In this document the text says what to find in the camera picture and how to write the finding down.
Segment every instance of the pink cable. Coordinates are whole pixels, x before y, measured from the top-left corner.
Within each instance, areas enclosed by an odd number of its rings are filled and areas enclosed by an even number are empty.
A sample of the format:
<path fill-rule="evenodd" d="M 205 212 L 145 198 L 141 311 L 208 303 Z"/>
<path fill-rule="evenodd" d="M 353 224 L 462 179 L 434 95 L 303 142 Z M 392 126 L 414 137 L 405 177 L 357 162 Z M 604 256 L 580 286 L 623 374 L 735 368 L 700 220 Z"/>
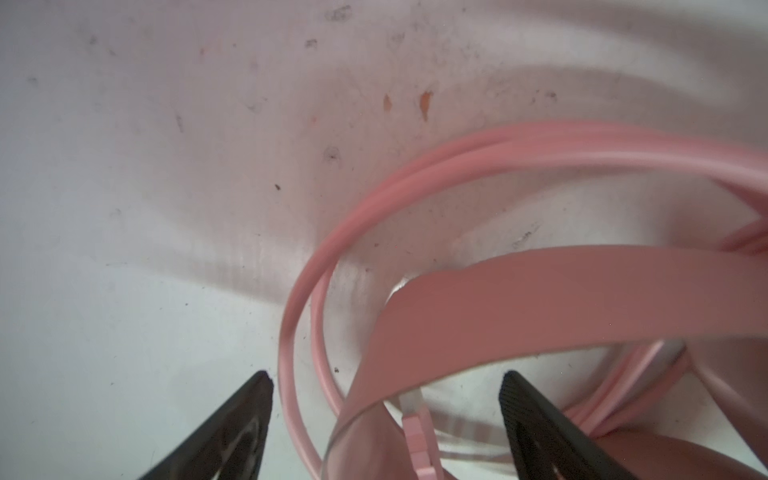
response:
<path fill-rule="evenodd" d="M 593 432 L 592 436 L 601 437 L 623 424 L 631 421 L 642 412 L 647 410 L 654 403 L 658 402 L 672 386 L 680 380 L 685 372 L 690 368 L 690 357 L 683 352 L 677 358 L 675 363 L 661 375 L 659 379 L 648 389 L 642 392 L 637 398 L 631 400 L 623 406 L 618 412 L 609 416 Z"/>
<path fill-rule="evenodd" d="M 643 345 L 631 353 L 629 365 L 617 379 L 613 388 L 606 393 L 605 397 L 594 407 L 592 412 L 589 412 L 586 418 L 579 423 L 579 428 L 584 433 L 590 435 L 600 422 L 605 420 L 614 411 L 632 386 L 639 380 L 640 375 L 648 368 L 662 346 L 664 346 L 664 342 L 658 340 L 649 345 Z"/>
<path fill-rule="evenodd" d="M 738 147 L 707 141 L 678 139 L 635 127 L 609 124 L 558 122 L 519 128 L 496 129 L 492 134 L 504 138 L 484 144 L 493 135 L 476 134 L 451 143 L 464 146 L 463 153 L 444 161 L 434 153 L 400 171 L 407 177 L 382 186 L 366 198 L 319 246 L 293 286 L 280 329 L 278 377 L 280 398 L 289 434 L 302 461 L 319 478 L 321 460 L 306 432 L 296 398 L 293 371 L 293 345 L 301 312 L 313 289 L 326 271 L 335 266 L 343 251 L 370 227 L 395 211 L 423 197 L 466 181 L 521 168 L 573 166 L 627 166 L 663 168 L 703 174 L 738 187 L 766 193 L 768 168 L 763 156 Z M 503 132 L 527 131 L 519 138 L 506 140 Z M 322 332 L 322 326 L 313 331 Z"/>

